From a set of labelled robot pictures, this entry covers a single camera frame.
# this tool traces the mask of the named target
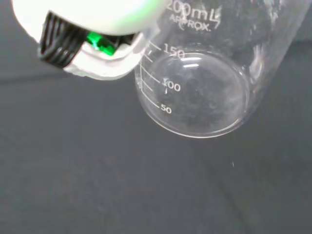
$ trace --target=green component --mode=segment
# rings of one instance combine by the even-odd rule
[[[107,55],[114,55],[116,52],[116,48],[112,45],[112,43],[105,38],[104,36],[91,32],[87,36],[87,42],[92,45],[96,50],[100,50]]]

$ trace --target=black ribbon cable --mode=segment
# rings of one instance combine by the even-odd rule
[[[55,67],[64,68],[71,63],[88,34],[88,30],[49,12],[42,30],[38,57]]]

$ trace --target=measurement number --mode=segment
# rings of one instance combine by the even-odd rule
[[[178,50],[174,46],[169,46],[167,43],[165,44],[164,52],[167,54],[171,54],[172,56],[178,56],[179,59],[183,59],[185,57],[185,52],[183,50]]]
[[[164,82],[162,84],[165,87],[168,87],[169,89],[175,90],[179,92],[181,90],[181,85],[173,83],[171,80],[168,80],[167,78],[164,78]]]
[[[172,113],[171,108],[168,107],[168,106],[166,106],[166,105],[164,105],[164,104],[162,104],[162,105],[160,106],[160,108],[161,108],[162,111],[165,111],[165,112],[167,112],[168,114],[171,114],[171,113]]]

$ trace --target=transparent glass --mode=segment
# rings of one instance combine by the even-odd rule
[[[246,121],[312,0],[170,0],[135,69],[147,114],[187,137]]]

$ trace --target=dark gray fabric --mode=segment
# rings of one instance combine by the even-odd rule
[[[1,234],[312,233],[311,42],[292,45],[245,125],[194,140],[149,119],[133,74],[101,82],[42,65],[5,19]]]

